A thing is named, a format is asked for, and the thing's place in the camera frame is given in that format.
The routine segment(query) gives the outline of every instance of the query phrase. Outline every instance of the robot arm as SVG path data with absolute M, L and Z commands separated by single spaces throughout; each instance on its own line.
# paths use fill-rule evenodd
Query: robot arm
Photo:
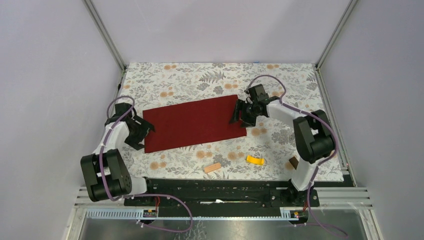
M 91 155 L 81 158 L 82 174 L 88 196 L 93 202 L 108 199 L 100 174 L 100 149 L 103 147 L 103 142 L 109 129 L 130 107 L 131 104 L 129 103 L 118 103 L 115 105 L 115 114 L 105 123 L 105 131 L 101 143 Z M 119 149 L 124 143 L 136 150 L 144 148 L 141 142 L 150 130 L 155 131 L 154 126 L 139 117 L 135 109 L 133 109 L 133 112 L 126 115 L 108 136 L 107 143 L 103 149 L 102 159 L 108 189 L 113 197 L 127 195 L 131 192 L 144 193 L 146 191 L 146 179 L 131 178 Z
M 230 123 L 235 123 L 240 118 L 243 121 L 242 127 L 254 127 L 256 118 L 265 116 L 291 126 L 294 129 L 300 160 L 290 182 L 294 192 L 305 192 L 319 160 L 328 157 L 335 149 L 330 131 L 313 117 L 282 105 L 278 97 L 269 97 L 262 84 L 249 88 L 247 92 L 250 96 L 246 101 L 240 99 L 237 101 Z M 314 111 L 312 114 L 326 123 L 329 122 L 322 110 Z M 317 130 L 318 133 L 314 134 L 312 130 Z

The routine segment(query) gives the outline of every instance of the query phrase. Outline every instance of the table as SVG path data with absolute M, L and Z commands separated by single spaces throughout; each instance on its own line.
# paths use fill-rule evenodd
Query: table
M 141 116 L 147 109 L 227 95 L 246 99 L 243 91 L 262 74 L 273 75 L 286 85 L 285 102 L 307 111 L 324 109 L 312 64 L 131 63 L 120 95 L 133 97 Z M 257 83 L 263 84 L 271 96 L 283 93 L 270 77 L 260 78 Z M 293 129 L 264 116 L 257 119 L 256 127 L 247 129 L 246 137 L 153 153 L 127 145 L 120 151 L 132 176 L 170 179 L 287 181 L 294 172 L 289 159 L 299 159 Z M 247 163 L 247 155 L 265 158 L 264 165 Z M 203 168 L 214 163 L 220 163 L 221 169 L 204 173 Z M 320 167 L 316 180 L 343 181 L 336 157 Z

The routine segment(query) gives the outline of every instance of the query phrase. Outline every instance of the aluminum frame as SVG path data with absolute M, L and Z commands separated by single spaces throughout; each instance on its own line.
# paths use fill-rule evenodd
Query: aluminum frame
M 355 6 L 357 5 L 359 0 L 350 0 L 349 4 L 347 5 L 346 9 L 343 12 L 343 15 L 341 16 L 340 20 L 337 23 L 337 26 L 335 27 L 334 32 L 332 33 L 327 45 L 324 48 L 324 51 L 322 52 L 321 56 L 319 57 L 318 61 L 316 62 L 316 68 L 320 69 L 331 48 L 333 47 L 334 43 L 336 42 L 337 38 L 339 37 L 340 32 L 342 31 L 343 27 L 345 26 L 346 22 L 348 21 L 348 18 L 351 16 L 351 13 L 355 9 Z
M 109 49 L 110 53 L 112 54 L 113 59 L 115 60 L 116 64 L 120 68 L 122 72 L 125 71 L 127 68 L 125 65 L 124 60 L 121 57 L 121 54 L 119 53 L 117 47 L 114 44 L 114 41 L 112 40 L 111 36 L 108 33 L 108 30 L 105 27 L 105 24 L 103 23 L 102 19 L 100 18 L 99 13 L 96 10 L 96 7 L 94 6 L 94 3 L 92 0 L 82 0 L 85 7 L 87 8 L 88 13 L 90 14 L 91 18 L 93 19 L 93 22 L 95 26 L 97 27 L 101 37 L 104 40 L 104 43 L 106 44 L 107 48 Z

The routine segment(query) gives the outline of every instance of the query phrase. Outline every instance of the yellow object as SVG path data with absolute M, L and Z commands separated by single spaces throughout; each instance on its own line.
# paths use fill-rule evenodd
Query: yellow object
M 265 160 L 263 158 L 255 158 L 251 155 L 247 155 L 246 162 L 257 165 L 264 165 Z

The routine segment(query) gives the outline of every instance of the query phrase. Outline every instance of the glass panel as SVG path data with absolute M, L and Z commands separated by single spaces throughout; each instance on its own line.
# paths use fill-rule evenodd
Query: glass panel
M 314 210 L 325 224 L 333 224 L 345 230 L 350 239 L 367 239 L 361 218 L 354 210 Z M 185 229 L 188 221 L 157 220 L 158 227 Z M 287 221 L 271 220 L 196 220 L 189 232 L 171 233 L 148 227 L 140 228 L 134 220 L 86 219 L 81 240 L 256 240 L 256 239 L 325 239 L 338 240 L 319 226 L 284 227 Z

